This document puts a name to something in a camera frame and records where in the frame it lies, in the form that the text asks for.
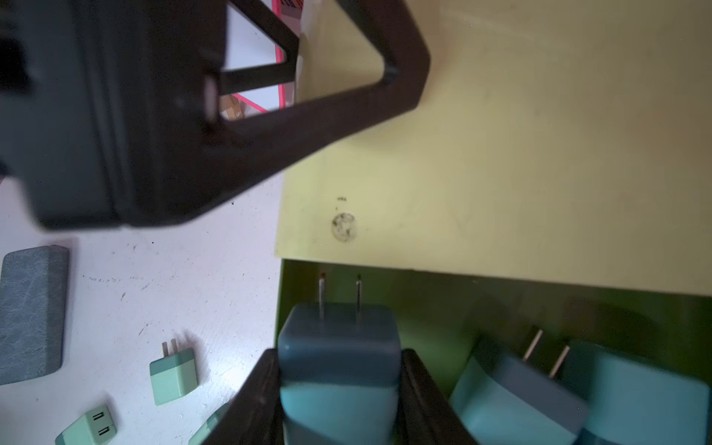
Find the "teal plug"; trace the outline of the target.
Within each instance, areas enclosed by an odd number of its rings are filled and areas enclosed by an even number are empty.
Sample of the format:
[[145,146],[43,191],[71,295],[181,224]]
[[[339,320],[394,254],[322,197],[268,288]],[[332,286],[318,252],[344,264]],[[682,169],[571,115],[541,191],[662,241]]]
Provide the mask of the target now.
[[287,444],[391,444],[397,418],[402,345],[395,315],[353,302],[296,305],[277,339]]
[[556,380],[565,346],[548,374],[528,363],[543,332],[522,356],[493,337],[478,340],[450,404],[479,444],[573,444],[589,415],[585,400]]
[[578,444],[708,442],[708,384],[587,341],[569,348],[560,382],[589,406]]

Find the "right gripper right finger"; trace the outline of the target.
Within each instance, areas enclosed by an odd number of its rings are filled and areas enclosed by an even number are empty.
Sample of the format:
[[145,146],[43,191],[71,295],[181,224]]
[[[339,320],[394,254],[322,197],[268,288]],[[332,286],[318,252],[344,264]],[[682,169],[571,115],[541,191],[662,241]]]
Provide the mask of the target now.
[[478,444],[413,349],[402,351],[397,428],[399,444]]

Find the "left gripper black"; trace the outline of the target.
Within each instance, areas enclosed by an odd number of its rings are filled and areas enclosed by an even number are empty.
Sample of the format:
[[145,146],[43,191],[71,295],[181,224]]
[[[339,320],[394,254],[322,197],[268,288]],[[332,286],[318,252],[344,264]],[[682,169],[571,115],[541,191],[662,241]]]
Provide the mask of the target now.
[[181,224],[350,135],[415,109],[430,53],[402,1],[344,1],[383,57],[373,85],[244,121],[228,94],[292,82],[300,40],[270,7],[235,9],[284,53],[224,68],[225,1],[5,1],[1,174],[69,230]]

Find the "yellow green drawer cabinet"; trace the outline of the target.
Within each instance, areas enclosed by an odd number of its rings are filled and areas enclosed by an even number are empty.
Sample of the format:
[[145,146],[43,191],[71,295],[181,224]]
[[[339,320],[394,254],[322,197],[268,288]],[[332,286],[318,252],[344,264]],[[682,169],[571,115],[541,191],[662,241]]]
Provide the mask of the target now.
[[287,170],[284,259],[708,296],[708,1],[412,1],[418,107]]

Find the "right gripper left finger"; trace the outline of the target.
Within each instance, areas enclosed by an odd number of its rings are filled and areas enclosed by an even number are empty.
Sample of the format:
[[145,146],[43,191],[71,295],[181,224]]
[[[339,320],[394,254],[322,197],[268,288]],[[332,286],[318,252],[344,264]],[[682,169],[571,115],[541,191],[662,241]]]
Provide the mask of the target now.
[[285,444],[276,349],[261,355],[204,444]]

